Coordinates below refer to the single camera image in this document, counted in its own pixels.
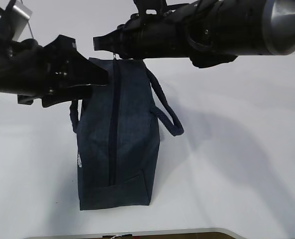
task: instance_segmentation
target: white table surface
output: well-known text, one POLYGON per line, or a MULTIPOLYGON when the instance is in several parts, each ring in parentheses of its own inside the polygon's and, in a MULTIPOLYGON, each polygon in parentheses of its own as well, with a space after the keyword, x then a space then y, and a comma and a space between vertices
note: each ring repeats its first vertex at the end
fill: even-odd
MULTIPOLYGON (((86 57, 111 58, 93 52, 92 37, 136 12, 132 0, 25 1, 41 45, 65 34, 86 57)), ((151 206, 80 212, 69 104, 21 106, 0 94, 0 239, 208 231, 295 238, 295 55, 203 70, 188 59, 146 64, 186 130, 173 138, 161 128, 151 206)))

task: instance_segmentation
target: screw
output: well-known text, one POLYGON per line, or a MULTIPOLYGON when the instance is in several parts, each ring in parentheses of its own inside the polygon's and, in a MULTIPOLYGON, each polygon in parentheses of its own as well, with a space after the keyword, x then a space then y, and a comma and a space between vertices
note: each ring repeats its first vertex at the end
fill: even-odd
POLYGON ((54 94, 54 90, 52 88, 49 89, 49 94, 53 95, 54 94))
POLYGON ((13 49, 12 49, 12 47, 9 47, 7 49, 7 54, 8 54, 9 57, 13 57, 13 49))

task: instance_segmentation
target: black robotic arm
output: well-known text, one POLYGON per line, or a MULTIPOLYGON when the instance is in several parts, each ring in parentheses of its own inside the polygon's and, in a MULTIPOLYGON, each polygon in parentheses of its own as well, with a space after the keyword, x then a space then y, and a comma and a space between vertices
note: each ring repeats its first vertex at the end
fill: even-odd
POLYGON ((59 35, 45 47, 34 39, 17 42, 31 13, 17 0, 0 10, 0 92, 18 95, 19 104, 41 98, 49 107, 88 98, 91 85, 108 84, 107 71, 84 58, 73 38, 59 35))
POLYGON ((198 0, 168 6, 134 0, 138 14, 102 37, 95 50, 121 58, 189 57, 200 68, 240 55, 287 55, 295 51, 295 0, 198 0), (146 10, 157 14, 147 14, 146 10))

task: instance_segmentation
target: metal cylinder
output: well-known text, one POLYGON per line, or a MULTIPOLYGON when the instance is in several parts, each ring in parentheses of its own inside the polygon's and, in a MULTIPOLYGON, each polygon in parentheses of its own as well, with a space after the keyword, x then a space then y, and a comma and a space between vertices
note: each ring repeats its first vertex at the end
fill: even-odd
POLYGON ((213 48, 230 55, 295 51, 295 0, 222 0, 202 23, 213 48))

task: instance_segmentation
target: navy blue bag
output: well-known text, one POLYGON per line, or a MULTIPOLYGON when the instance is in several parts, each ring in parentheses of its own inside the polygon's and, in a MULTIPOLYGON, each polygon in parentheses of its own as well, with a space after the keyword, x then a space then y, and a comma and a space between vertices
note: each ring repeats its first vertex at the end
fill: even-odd
POLYGON ((90 61, 109 72, 109 85, 93 87, 70 117, 78 139, 80 210, 149 205, 160 135, 158 119, 173 135, 184 129, 155 76, 138 60, 90 61), (152 90, 173 122, 155 106, 152 90))

